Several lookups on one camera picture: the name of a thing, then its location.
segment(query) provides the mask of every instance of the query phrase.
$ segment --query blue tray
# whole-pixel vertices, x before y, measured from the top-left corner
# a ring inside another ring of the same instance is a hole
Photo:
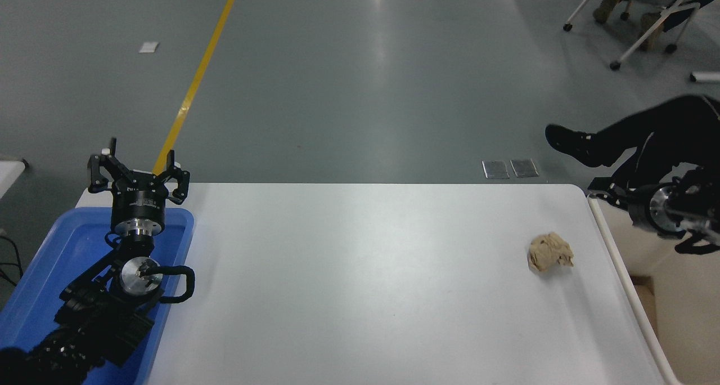
[[[165,231],[155,237],[152,259],[161,265],[183,264],[194,225],[195,219],[185,209],[166,209]],[[60,293],[110,251],[105,243],[109,230],[110,208],[77,208],[57,219],[0,313],[0,348],[14,346],[29,351],[57,328],[52,319],[62,306]],[[178,279],[164,280],[163,288],[168,295],[175,293]],[[152,309],[148,314],[155,321],[152,331],[121,369],[108,362],[90,371],[83,383],[143,383],[150,373],[169,311],[170,305],[157,305]]]

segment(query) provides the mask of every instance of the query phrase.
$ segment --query gray floor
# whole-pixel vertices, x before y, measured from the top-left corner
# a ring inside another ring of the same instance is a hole
[[[642,8],[599,26],[594,0],[564,33],[579,1],[237,0],[177,159],[196,182],[586,187],[610,170],[552,151],[543,126],[594,131],[680,93],[720,96],[687,82],[720,69],[720,7],[673,56],[638,52],[614,73]],[[0,153],[33,165],[0,200],[0,228],[25,264],[110,136],[152,168],[225,2],[0,0]],[[157,53],[137,54],[144,41]],[[481,160],[516,158],[540,177],[484,179]],[[0,283],[0,305],[10,293]]]

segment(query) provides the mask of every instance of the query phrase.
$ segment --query crumpled paper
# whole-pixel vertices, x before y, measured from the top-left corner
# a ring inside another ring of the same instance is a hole
[[[568,242],[563,240],[554,231],[550,234],[541,234],[530,243],[528,253],[530,267],[545,272],[552,265],[573,266],[573,250]]]

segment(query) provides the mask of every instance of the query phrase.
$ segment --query leg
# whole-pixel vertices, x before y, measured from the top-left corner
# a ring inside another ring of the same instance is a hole
[[[684,95],[627,116],[597,134],[574,132],[563,126],[548,125],[545,127],[545,138],[553,149],[575,157],[588,167],[609,167],[619,159],[625,149],[643,146],[651,133],[680,136],[684,131],[693,134],[710,128],[709,125],[720,123],[716,110],[720,113],[720,103],[717,101]]]
[[[684,129],[708,115],[714,113],[702,97],[682,95],[627,116],[597,132],[592,139],[603,146],[612,146],[624,151],[641,146],[653,132]]]
[[[666,139],[652,133],[643,146],[615,170],[613,182],[624,188],[656,184],[679,163]]]

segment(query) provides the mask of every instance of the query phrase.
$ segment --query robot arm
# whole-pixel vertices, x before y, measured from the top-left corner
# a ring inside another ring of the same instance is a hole
[[[122,366],[154,325],[147,313],[157,303],[180,303],[193,295],[191,268],[160,266],[150,258],[154,236],[165,229],[165,199],[183,203],[190,173],[175,163],[172,151],[160,175],[131,171],[116,159],[115,145],[113,138],[110,148],[90,157],[88,191],[112,192],[108,236],[118,238],[106,236],[110,252],[62,291],[56,330],[29,352],[0,351],[0,375],[9,383],[76,385],[106,361]],[[101,168],[111,175],[110,187]],[[170,179],[178,182],[172,195],[165,187]],[[160,283],[168,275],[185,276],[183,295],[163,296]]]
[[[598,177],[588,187],[591,195],[628,212],[637,226],[665,238],[681,239],[676,251],[709,254],[720,249],[720,172],[697,167],[673,182],[627,190],[611,177]],[[697,245],[701,241],[707,244]]]

